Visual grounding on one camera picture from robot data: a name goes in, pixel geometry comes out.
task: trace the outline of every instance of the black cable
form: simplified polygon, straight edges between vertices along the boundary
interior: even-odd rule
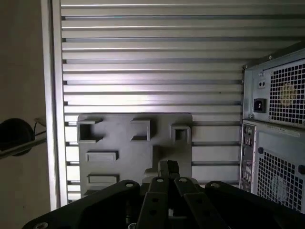
[[[34,134],[36,133],[36,126],[37,126],[37,122],[34,125]]]
[[[44,134],[45,132],[46,132],[46,131],[39,132],[39,133],[35,134],[35,137],[38,136],[38,135],[42,135],[42,134]]]

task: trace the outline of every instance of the white wall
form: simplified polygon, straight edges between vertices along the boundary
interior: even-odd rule
[[[33,126],[45,115],[40,0],[1,1],[0,28],[0,122]],[[49,211],[47,166],[46,144],[0,161],[0,228],[22,228]]]

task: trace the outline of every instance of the slotted metal wall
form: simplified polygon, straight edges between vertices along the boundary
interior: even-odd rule
[[[300,41],[302,0],[53,0],[61,205],[81,113],[193,114],[192,174],[239,178],[242,65]]]

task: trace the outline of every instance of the computer tower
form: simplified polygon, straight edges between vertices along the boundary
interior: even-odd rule
[[[240,188],[305,213],[305,43],[244,66]]]

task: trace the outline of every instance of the ventilation grille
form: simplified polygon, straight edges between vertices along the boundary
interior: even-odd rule
[[[273,71],[269,106],[271,120],[302,124],[305,119],[304,89],[305,64]]]
[[[259,158],[257,194],[301,211],[303,180],[295,176],[295,165],[264,152]]]

